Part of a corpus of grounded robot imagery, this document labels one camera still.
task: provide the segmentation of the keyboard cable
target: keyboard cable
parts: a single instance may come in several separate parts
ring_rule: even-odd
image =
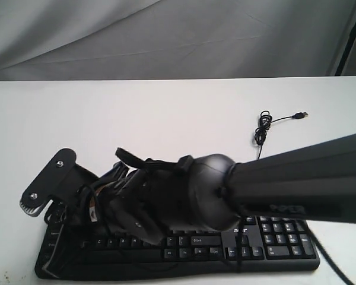
[[[259,147],[260,147],[257,160],[259,160],[261,157],[262,146],[266,140],[266,135],[268,134],[268,130],[270,129],[272,123],[278,122],[278,121],[281,121],[284,119],[303,119],[307,116],[308,116],[308,114],[306,112],[300,112],[300,113],[296,113],[292,116],[287,116],[287,117],[273,120],[273,117],[271,116],[269,111],[266,110],[266,111],[261,112],[260,118],[259,118],[259,126],[255,131],[255,141],[256,141],[256,144],[259,145]],[[315,236],[315,234],[310,230],[308,225],[302,220],[298,220],[298,222],[300,223],[300,225],[302,226],[302,228],[304,229],[306,234],[310,237],[310,239],[318,247],[318,250],[323,255],[323,257],[325,258],[327,263],[330,265],[330,267],[333,269],[333,271],[338,275],[338,277],[341,280],[343,280],[346,285],[354,285],[353,282],[335,264],[335,262],[332,260],[331,256],[329,256],[329,254],[326,252],[325,248],[319,242],[319,239]]]

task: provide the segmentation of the black pole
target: black pole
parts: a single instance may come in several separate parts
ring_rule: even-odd
[[[342,75],[342,71],[343,71],[344,66],[345,66],[345,64],[347,62],[349,54],[351,53],[351,50],[352,50],[352,47],[354,45],[355,39],[356,39],[356,22],[355,22],[355,25],[353,26],[351,32],[349,33],[349,39],[348,39],[347,45],[345,46],[343,55],[342,55],[342,57],[340,59],[338,68],[336,69],[335,76]]]

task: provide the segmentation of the white tabletop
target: white tabletop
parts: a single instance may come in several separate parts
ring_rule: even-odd
[[[75,150],[77,163],[98,175],[117,161],[117,147],[142,158],[223,153],[247,162],[256,158],[252,135],[263,110],[275,118],[296,112],[309,117],[274,125],[262,157],[356,133],[356,77],[0,82],[0,284],[72,284],[37,279],[33,267],[46,227],[42,217],[30,218],[18,206],[60,148]],[[309,224],[356,283],[356,225]],[[343,284],[323,258],[313,273],[212,275],[158,284],[223,282]]]

